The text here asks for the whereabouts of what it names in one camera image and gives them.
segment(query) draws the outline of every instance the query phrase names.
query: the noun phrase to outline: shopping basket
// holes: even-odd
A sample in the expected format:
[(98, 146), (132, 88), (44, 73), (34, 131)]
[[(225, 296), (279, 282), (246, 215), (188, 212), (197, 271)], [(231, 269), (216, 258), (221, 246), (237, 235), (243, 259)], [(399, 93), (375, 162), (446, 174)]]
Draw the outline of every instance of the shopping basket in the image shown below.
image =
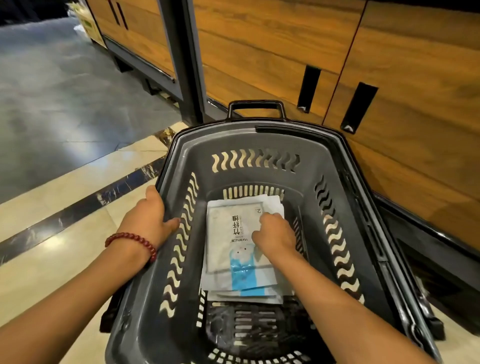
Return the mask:
[[(234, 118), (254, 108), (280, 118)], [(200, 288), (207, 202), (258, 194), (280, 196), (313, 267), (440, 360), (413, 277), (340, 133), (287, 119), (278, 101), (235, 101), (224, 121), (174, 137), (156, 187), (180, 229), (127, 285), (107, 363), (335, 362), (294, 297), (209, 302)]]

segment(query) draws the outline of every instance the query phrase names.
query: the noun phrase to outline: cabinet door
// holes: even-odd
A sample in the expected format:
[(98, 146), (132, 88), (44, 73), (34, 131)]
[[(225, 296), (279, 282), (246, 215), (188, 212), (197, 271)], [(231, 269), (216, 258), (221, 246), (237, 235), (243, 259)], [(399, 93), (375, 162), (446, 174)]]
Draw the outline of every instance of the cabinet door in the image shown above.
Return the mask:
[[(290, 118), (322, 123), (365, 1), (193, 4), (209, 97), (225, 105), (236, 99), (280, 99)], [(321, 69), (309, 114), (297, 109), (306, 65)]]
[(345, 133), (371, 187), (480, 249), (478, 34), (480, 14), (369, 2), (324, 125), (358, 122), (355, 90), (377, 87)]
[(121, 23), (115, 2), (108, 0), (89, 0), (88, 5), (100, 28), (100, 32), (125, 47), (129, 46), (126, 30)]
[(115, 0), (125, 19), (130, 50), (175, 76), (162, 16), (156, 0)]

